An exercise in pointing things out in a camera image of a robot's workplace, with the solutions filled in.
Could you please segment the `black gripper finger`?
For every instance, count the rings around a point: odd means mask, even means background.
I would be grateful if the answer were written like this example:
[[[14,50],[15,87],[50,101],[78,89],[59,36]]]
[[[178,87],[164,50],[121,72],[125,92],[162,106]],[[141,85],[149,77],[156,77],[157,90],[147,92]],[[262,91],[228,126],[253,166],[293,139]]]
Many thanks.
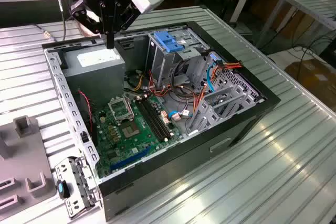
[[[114,48],[115,34],[127,30],[139,15],[140,11],[132,2],[115,3],[111,23],[110,49]]]
[[[99,34],[107,49],[111,48],[111,24],[108,15],[103,13],[104,8],[100,7],[99,21],[88,16],[87,6],[84,0],[77,0],[70,6],[71,16],[81,23],[86,29],[94,34]]]

